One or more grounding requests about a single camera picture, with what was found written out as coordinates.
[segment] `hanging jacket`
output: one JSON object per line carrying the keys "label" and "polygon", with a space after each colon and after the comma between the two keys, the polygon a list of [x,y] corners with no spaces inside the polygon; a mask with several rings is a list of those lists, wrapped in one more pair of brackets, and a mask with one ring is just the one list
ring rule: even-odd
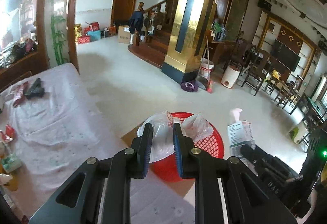
{"label": "hanging jacket", "polygon": [[134,11],[132,16],[128,20],[128,25],[130,26],[131,34],[134,34],[135,30],[140,33],[143,27],[143,11]]}

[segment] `staircase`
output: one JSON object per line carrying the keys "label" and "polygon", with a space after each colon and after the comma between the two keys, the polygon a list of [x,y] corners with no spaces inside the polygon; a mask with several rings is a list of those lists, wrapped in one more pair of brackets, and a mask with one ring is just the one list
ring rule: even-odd
{"label": "staircase", "polygon": [[[151,28],[152,23],[147,22],[147,20],[152,19],[152,17],[157,14],[156,10],[160,11],[161,5],[164,3],[166,4],[166,10],[163,14],[163,21],[160,23],[162,29],[159,30],[155,28],[153,34],[149,35],[148,30]],[[158,68],[162,67],[165,61],[165,55],[168,51],[177,3],[178,0],[164,0],[143,10],[146,16],[144,18],[144,25],[146,27],[145,41],[141,42],[139,35],[135,34],[134,43],[128,46],[128,50],[131,53],[153,66]]]}

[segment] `golden pillar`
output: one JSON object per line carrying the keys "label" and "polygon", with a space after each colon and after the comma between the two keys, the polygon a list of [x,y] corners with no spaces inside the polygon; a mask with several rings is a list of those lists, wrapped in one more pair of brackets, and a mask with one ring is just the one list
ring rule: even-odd
{"label": "golden pillar", "polygon": [[215,0],[178,0],[162,72],[176,82],[194,79],[201,65],[205,33],[216,11]]}

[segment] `red plastic basket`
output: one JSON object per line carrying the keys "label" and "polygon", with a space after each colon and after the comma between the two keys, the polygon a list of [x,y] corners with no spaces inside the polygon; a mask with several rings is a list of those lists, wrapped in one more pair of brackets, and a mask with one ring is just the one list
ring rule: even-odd
{"label": "red plastic basket", "polygon": [[[182,123],[187,117],[192,116],[191,113],[172,113],[174,117],[178,117]],[[221,139],[217,129],[212,125],[214,132],[211,136],[208,136],[200,141],[194,143],[194,145],[202,150],[207,151],[215,158],[222,159],[224,157],[224,143]],[[168,156],[157,162],[150,164],[151,170],[162,180],[167,182],[179,182],[182,178],[179,177],[177,172],[175,154]]]}

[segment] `tiled floor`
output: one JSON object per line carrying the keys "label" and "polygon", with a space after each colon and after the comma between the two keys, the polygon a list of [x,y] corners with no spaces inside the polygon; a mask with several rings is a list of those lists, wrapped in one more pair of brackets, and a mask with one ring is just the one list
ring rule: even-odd
{"label": "tiled floor", "polygon": [[279,157],[299,172],[306,158],[301,146],[294,144],[288,132],[301,119],[299,111],[289,115],[276,107],[273,96],[264,91],[256,96],[247,86],[232,89],[214,84],[214,92],[183,91],[161,70],[139,59],[117,42],[117,36],[79,45],[77,48],[81,77],[99,109],[122,137],[154,113],[168,110],[201,112],[219,131],[229,157],[227,125],[233,108],[243,109],[241,120],[253,124],[255,142],[266,152]]}

